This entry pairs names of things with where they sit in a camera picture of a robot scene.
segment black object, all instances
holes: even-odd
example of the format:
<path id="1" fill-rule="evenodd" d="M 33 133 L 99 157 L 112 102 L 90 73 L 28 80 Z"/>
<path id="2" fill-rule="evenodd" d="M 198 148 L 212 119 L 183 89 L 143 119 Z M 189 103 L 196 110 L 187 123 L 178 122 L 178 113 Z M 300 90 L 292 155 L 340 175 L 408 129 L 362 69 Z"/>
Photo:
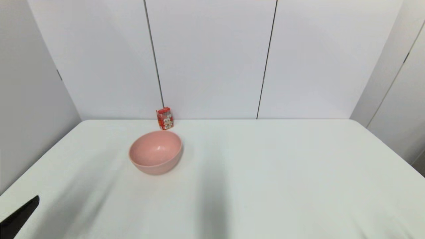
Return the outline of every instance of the black object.
<path id="1" fill-rule="evenodd" d="M 13 239 L 37 208 L 39 202 L 40 198 L 37 195 L 12 213 L 12 215 L 0 222 L 0 238 Z"/>

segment bowl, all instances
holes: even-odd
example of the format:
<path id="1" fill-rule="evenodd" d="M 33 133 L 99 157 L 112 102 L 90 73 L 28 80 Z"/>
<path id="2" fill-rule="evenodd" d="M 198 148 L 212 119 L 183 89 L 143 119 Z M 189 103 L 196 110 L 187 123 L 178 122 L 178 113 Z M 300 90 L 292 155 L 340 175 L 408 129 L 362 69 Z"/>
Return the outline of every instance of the bowl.
<path id="1" fill-rule="evenodd" d="M 182 142 L 170 131 L 155 131 L 137 139 L 130 148 L 131 162 L 147 174 L 164 174 L 180 160 Z"/>

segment table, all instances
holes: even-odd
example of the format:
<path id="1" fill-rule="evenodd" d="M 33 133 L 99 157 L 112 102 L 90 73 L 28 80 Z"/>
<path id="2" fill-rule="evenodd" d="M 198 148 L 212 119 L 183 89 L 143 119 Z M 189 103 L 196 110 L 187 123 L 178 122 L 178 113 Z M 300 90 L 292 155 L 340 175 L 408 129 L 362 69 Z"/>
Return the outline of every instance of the table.
<path id="1" fill-rule="evenodd" d="M 176 120 L 179 164 L 131 164 L 156 120 L 84 121 L 0 196 L 16 238 L 425 238 L 425 178 L 351 120 Z"/>

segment red carton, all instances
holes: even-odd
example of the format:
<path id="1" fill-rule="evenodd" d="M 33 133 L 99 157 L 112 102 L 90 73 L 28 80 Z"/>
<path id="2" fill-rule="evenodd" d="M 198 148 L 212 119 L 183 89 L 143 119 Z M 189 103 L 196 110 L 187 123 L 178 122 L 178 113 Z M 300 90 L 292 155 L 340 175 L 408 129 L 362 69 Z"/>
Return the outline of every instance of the red carton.
<path id="1" fill-rule="evenodd" d="M 156 116 L 158 117 L 158 124 L 162 130 L 167 130 L 174 126 L 173 116 L 169 107 L 156 111 Z"/>

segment white wall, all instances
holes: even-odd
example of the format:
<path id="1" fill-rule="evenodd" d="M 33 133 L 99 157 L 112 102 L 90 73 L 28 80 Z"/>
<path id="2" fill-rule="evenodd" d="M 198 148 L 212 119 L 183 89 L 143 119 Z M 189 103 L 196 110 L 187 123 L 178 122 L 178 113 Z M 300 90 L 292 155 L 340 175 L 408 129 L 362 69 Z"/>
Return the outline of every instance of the white wall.
<path id="1" fill-rule="evenodd" d="M 348 119 L 401 4 L 278 1 L 259 118 Z"/>
<path id="2" fill-rule="evenodd" d="M 146 4 L 164 104 L 175 118 L 255 119 L 275 1 Z"/>
<path id="3" fill-rule="evenodd" d="M 83 120 L 162 108 L 143 0 L 28 0 Z"/>
<path id="4" fill-rule="evenodd" d="M 25 0 L 0 1 L 0 193 L 81 120 Z"/>
<path id="5" fill-rule="evenodd" d="M 425 29 L 367 129 L 408 163 L 425 149 Z"/>
<path id="6" fill-rule="evenodd" d="M 424 0 L 404 0 L 388 41 L 351 119 L 367 127 L 415 41 L 425 20 Z"/>

